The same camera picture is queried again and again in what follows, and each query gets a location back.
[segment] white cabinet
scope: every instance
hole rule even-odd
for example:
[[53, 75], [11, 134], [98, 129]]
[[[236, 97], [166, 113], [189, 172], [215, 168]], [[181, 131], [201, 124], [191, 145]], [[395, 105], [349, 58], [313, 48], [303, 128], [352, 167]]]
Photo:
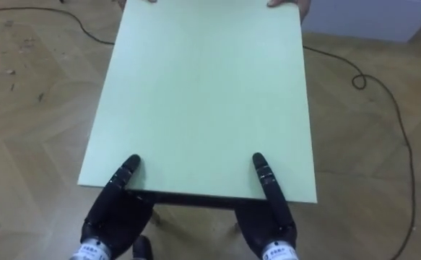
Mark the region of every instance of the white cabinet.
[[311, 0], [303, 31], [408, 41], [421, 28], [421, 0]]

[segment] table leg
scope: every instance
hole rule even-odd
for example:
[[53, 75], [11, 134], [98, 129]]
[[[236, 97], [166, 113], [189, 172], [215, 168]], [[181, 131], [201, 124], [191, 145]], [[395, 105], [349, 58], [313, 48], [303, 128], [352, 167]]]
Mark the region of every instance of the table leg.
[[160, 218], [159, 214], [155, 210], [152, 210], [152, 216], [151, 216], [150, 222], [156, 226], [160, 226], [162, 224], [162, 219]]

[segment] human hand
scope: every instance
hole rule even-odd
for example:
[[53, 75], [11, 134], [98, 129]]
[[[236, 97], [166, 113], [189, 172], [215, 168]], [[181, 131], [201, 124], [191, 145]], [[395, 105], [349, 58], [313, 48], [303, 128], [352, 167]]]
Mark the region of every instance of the human hand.
[[298, 9], [300, 10], [300, 21], [302, 22], [310, 11], [311, 0], [269, 0], [267, 6], [278, 7], [279, 5], [288, 2], [294, 2], [298, 5]]
[[124, 189], [139, 164], [139, 156], [132, 155], [117, 170], [96, 198], [82, 226], [80, 243], [95, 241], [98, 247], [103, 246], [101, 250], [108, 251], [105, 254], [112, 260], [131, 247], [152, 215], [154, 203]]

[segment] robotic hand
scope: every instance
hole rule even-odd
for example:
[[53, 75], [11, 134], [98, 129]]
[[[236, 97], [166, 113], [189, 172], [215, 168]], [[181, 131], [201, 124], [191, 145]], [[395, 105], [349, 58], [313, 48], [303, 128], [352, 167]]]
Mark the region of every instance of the robotic hand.
[[240, 231], [260, 259], [298, 260], [297, 228], [279, 184], [263, 155], [256, 153], [253, 164], [267, 200], [235, 208]]
[[82, 226], [82, 245], [70, 260], [114, 260], [139, 237], [154, 203], [124, 188], [140, 161], [138, 155], [132, 155], [96, 198]]

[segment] black cable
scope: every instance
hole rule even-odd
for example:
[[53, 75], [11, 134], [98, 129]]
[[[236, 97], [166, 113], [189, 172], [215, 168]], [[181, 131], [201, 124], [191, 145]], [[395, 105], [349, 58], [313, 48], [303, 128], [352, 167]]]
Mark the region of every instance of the black cable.
[[[320, 51], [320, 50], [316, 50], [315, 48], [311, 48], [308, 46], [303, 46], [305, 49], [309, 50], [309, 51], [314, 51], [316, 53], [320, 53], [323, 54], [325, 56], [329, 56], [335, 59], [339, 59], [340, 61], [345, 62], [346, 64], [350, 65], [351, 67], [353, 67], [354, 69], [356, 69], [356, 71], [358, 72], [358, 75], [354, 76], [352, 78], [352, 86], [357, 89], [357, 90], [365, 90], [365, 88], [368, 86], [368, 81], [367, 79], [371, 79], [374, 82], [377, 82], [378, 85], [380, 85], [386, 92], [387, 94], [389, 94], [391, 101], [393, 102], [395, 111], [396, 111], [396, 116], [398, 118], [398, 123], [399, 123], [399, 128], [401, 129], [401, 132], [403, 134], [403, 139], [404, 139], [404, 143], [407, 146], [407, 151], [408, 151], [408, 155], [409, 155], [409, 174], [410, 174], [410, 179], [411, 179], [411, 221], [409, 223], [409, 227], [407, 229], [407, 233], [406, 236], [404, 237], [404, 240], [402, 242], [402, 244], [400, 245], [400, 247], [398, 248], [398, 251], [391, 257], [391, 260], [396, 260], [397, 258], [399, 258], [401, 256], [401, 254], [403, 253], [404, 249], [407, 246], [407, 243], [409, 242], [409, 238], [411, 237], [412, 231], [414, 230], [415, 227], [415, 215], [416, 215], [416, 198], [415, 198], [415, 171], [414, 171], [414, 160], [412, 158], [412, 147], [411, 144], [409, 143], [409, 138], [407, 137], [406, 134], [406, 129], [404, 128], [404, 124], [403, 124], [403, 119], [401, 116], [401, 111], [399, 109], [399, 105], [398, 102], [396, 101], [396, 98], [393, 96], [393, 93], [390, 91], [390, 89], [379, 79], [377, 79], [376, 77], [369, 75], [369, 74], [363, 74], [363, 71], [361, 71], [361, 69], [354, 63], [352, 63], [351, 61], [347, 60], [346, 58], [331, 54], [331, 53], [327, 53], [325, 51]], [[357, 79], [362, 79], [363, 83], [361, 85], [356, 83]]]
[[24, 7], [4, 7], [4, 8], [0, 8], [0, 12], [1, 11], [10, 11], [10, 10], [41, 10], [41, 11], [48, 11], [48, 12], [57, 12], [60, 14], [65, 14], [65, 15], [69, 15], [70, 17], [74, 18], [80, 26], [80, 29], [82, 29], [82, 31], [90, 38], [92, 38], [93, 40], [96, 40], [99, 43], [102, 44], [106, 44], [106, 45], [114, 45], [114, 42], [110, 42], [110, 41], [106, 41], [106, 40], [100, 40], [98, 38], [96, 38], [94, 35], [92, 35], [91, 33], [89, 33], [85, 27], [83, 26], [82, 22], [80, 21], [80, 19], [75, 16], [74, 14], [72, 14], [71, 12], [68, 11], [64, 11], [64, 10], [60, 10], [60, 9], [54, 9], [54, 8], [46, 8], [46, 7], [33, 7], [33, 6], [24, 6]]
[[[60, 9], [54, 9], [54, 8], [33, 7], [33, 6], [0, 8], [0, 11], [9, 11], [9, 10], [43, 10], [43, 11], [58, 12], [58, 13], [61, 13], [61, 14], [69, 15], [70, 17], [74, 18], [79, 23], [80, 28], [82, 29], [82, 31], [88, 37], [90, 37], [93, 40], [95, 40], [99, 43], [102, 43], [102, 44], [106, 44], [106, 45], [110, 45], [110, 46], [114, 45], [114, 42], [100, 40], [100, 39], [96, 38], [94, 35], [90, 34], [84, 28], [80, 19], [77, 16], [75, 16], [74, 14], [72, 14], [71, 12], [60, 10]], [[340, 57], [340, 56], [337, 56], [337, 55], [334, 55], [334, 54], [331, 54], [331, 53], [327, 53], [325, 51], [316, 50], [315, 48], [311, 48], [311, 47], [308, 47], [308, 46], [303, 46], [303, 47], [304, 47], [304, 49], [307, 49], [309, 51], [314, 51], [316, 53], [320, 53], [320, 54], [323, 54], [325, 56], [329, 56], [329, 57], [332, 57], [332, 58], [335, 58], [335, 59], [339, 59], [340, 61], [343, 61], [344, 63], [350, 65], [351, 67], [353, 67], [358, 72], [358, 75], [356, 75], [352, 78], [352, 86], [355, 89], [364, 90], [368, 86], [368, 79], [371, 79], [374, 82], [377, 82], [377, 84], [380, 85], [387, 92], [387, 94], [389, 94], [389, 96], [391, 98], [391, 101], [393, 102], [393, 105], [394, 105], [394, 108], [395, 108], [395, 111], [396, 111], [396, 116], [398, 118], [399, 128], [401, 129], [401, 132], [403, 134], [404, 142], [407, 146], [407, 151], [408, 151], [408, 154], [409, 154], [409, 174], [410, 174], [410, 180], [411, 180], [411, 183], [410, 183], [410, 186], [411, 186], [411, 220], [410, 220], [409, 228], [407, 230], [406, 236], [404, 237], [404, 240], [403, 240], [402, 244], [398, 248], [398, 251], [390, 258], [390, 260], [396, 260], [397, 258], [399, 258], [401, 256], [401, 254], [403, 253], [404, 249], [407, 246], [407, 243], [409, 242], [412, 231], [415, 228], [415, 216], [416, 216], [415, 171], [414, 171], [414, 160], [412, 158], [412, 146], [409, 142], [409, 138], [407, 137], [406, 129], [404, 128], [403, 119], [402, 119], [402, 116], [401, 116], [401, 111], [399, 109], [398, 102], [396, 101], [396, 98], [394, 97], [394, 95], [390, 91], [390, 89], [381, 80], [377, 79], [376, 77], [374, 77], [372, 75], [363, 74], [363, 71], [360, 69], [360, 67], [358, 67], [356, 64], [352, 63], [351, 61], [347, 60], [346, 58], [343, 58], [343, 57]], [[358, 84], [356, 82], [358, 79], [362, 79], [363, 83]]]

